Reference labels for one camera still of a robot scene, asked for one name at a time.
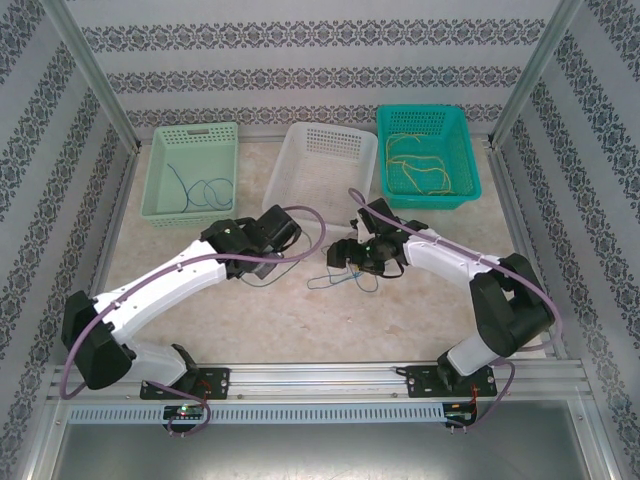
marble floor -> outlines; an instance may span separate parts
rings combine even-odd
[[[240,144],[238,217],[262,213],[280,145]],[[513,246],[478,140],[474,151],[483,188],[479,200],[454,211],[398,210],[396,214],[421,220],[473,249],[508,255]],[[203,230],[156,229],[140,217],[149,153],[150,147],[143,147],[107,290],[164,263]],[[370,199],[380,196],[378,168],[375,171]],[[306,246],[300,241],[291,251],[297,253]],[[325,274],[324,257],[318,252],[266,288],[237,280],[223,282],[171,308],[137,336],[159,344],[181,344],[199,363],[366,362],[434,360],[475,331],[469,292],[429,272],[408,269],[399,280],[381,280],[373,294],[363,293],[353,281],[325,290],[307,289],[308,279]],[[361,281],[365,288],[374,285],[370,276]]]

teal basket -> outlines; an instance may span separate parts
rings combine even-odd
[[[154,227],[200,227],[234,218],[237,157],[234,122],[157,128],[140,214]],[[185,189],[191,187],[187,203]]]
[[[378,146],[382,191],[393,208],[453,210],[482,194],[467,120],[457,107],[381,106]]]

white robotic arm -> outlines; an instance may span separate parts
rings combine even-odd
[[[490,267],[443,246],[439,243],[441,237],[435,230],[429,228],[423,232],[430,237],[435,237],[436,241],[428,242],[420,237],[409,237],[404,244],[404,254],[409,265],[433,272],[462,290],[469,290],[469,282],[477,274],[491,270]],[[457,246],[473,253],[475,257],[482,255],[461,245]],[[494,255],[484,255],[484,257],[494,263],[500,262],[500,259]],[[493,362],[500,355],[491,350],[480,337],[480,333],[476,332],[449,350],[447,357],[455,371],[461,377],[467,377]]]
[[[382,199],[369,207],[396,219]],[[359,234],[364,232],[365,238],[361,235],[359,241],[345,239],[334,243],[327,252],[327,265],[344,268],[350,263],[361,271],[384,276],[386,263],[395,260],[402,271],[403,265],[423,268],[470,291],[478,331],[438,359],[438,377],[447,388],[453,389],[498,357],[512,355],[553,323],[550,312],[532,291],[480,261],[484,258],[500,264],[537,286],[531,265],[524,257],[483,256],[441,239],[420,222],[411,221],[407,225],[426,233],[432,241],[397,230],[367,215],[364,209],[358,214],[354,226]],[[65,305],[62,340],[69,350],[78,348],[74,360],[87,386],[100,389],[121,379],[147,380],[190,392],[195,377],[189,370],[195,363],[186,351],[179,345],[163,347],[139,342],[135,333],[198,290],[245,273],[264,278],[273,268],[255,261],[201,257],[215,253],[280,257],[300,232],[300,227],[279,206],[272,207],[258,220],[218,221],[202,233],[200,240],[143,277],[94,299],[84,292],[73,294]],[[196,257],[201,260],[190,262]],[[508,299],[505,291],[513,292],[512,298]],[[120,298],[126,301],[118,303]],[[98,322],[98,314],[107,308],[108,315]],[[74,346],[80,332],[94,319],[95,328],[79,347]]]
[[[477,332],[438,358],[438,376],[447,388],[494,360],[513,355],[553,323],[540,297],[499,271],[508,270],[539,289],[526,258],[515,253],[503,259],[484,255],[442,238],[418,221],[407,223],[410,230],[430,239],[426,240],[380,217],[399,222],[383,199],[371,202],[353,222],[358,240],[334,243],[327,252],[327,265],[344,268],[349,263],[373,275],[396,278],[385,274],[387,263],[395,261],[401,272],[404,266],[422,268],[471,293]]]
[[[105,310],[123,293],[133,286],[151,277],[164,268],[180,264],[202,255],[216,253],[208,242],[194,241],[186,250],[155,270],[133,282],[113,290],[101,293],[94,298],[96,313]],[[134,338],[135,333],[147,323],[189,295],[227,279],[224,263],[205,260],[183,269],[174,270],[159,277],[149,288],[143,288],[131,295],[121,305],[116,304],[108,320],[112,325],[111,334],[120,345],[126,345],[135,353],[131,369],[122,378],[125,381],[154,380],[164,385],[173,385],[186,372],[184,358],[170,346],[154,345]]]
[[[87,386],[95,390],[122,379],[175,386],[181,379],[192,377],[186,374],[194,362],[184,348],[140,342],[134,338],[135,333],[203,288],[245,273],[264,278],[275,267],[273,263],[206,259],[207,256],[219,253],[279,258],[300,233],[298,224],[277,205],[258,220],[220,220],[186,250],[133,282],[93,299],[82,291],[71,295],[65,305],[62,328],[62,341],[70,351],[87,325],[108,312],[79,348],[76,346],[74,360]]]

plastic basket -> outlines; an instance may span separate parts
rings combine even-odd
[[[349,187],[369,195],[377,150],[376,136],[354,128],[294,123],[280,149],[262,209],[306,205],[316,209],[332,232],[353,229],[357,204]],[[313,216],[291,212],[303,228],[317,227]]]
[[[377,116],[382,191],[391,207],[453,210],[480,197],[482,188],[462,110],[443,105],[385,105],[378,108]],[[389,156],[400,160],[388,163],[387,140],[395,134],[416,135],[419,141],[392,137]],[[434,161],[411,156],[429,156]]]
[[[237,156],[238,125],[234,122],[157,128],[140,214],[154,227],[203,226],[234,217]],[[205,192],[201,180],[213,181],[213,190]],[[198,182],[191,198],[200,206],[189,203],[183,212],[185,188]],[[223,205],[229,199],[231,203]]]

damask wallpaper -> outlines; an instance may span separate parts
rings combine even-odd
[[[94,281],[129,153],[41,4],[0,0],[0,16],[0,479],[8,479],[29,445],[64,299]]]
[[[375,128],[380,104],[462,107],[490,133],[557,0],[68,3],[136,127]]]
[[[502,153],[623,478],[640,478],[640,15],[589,0]]]

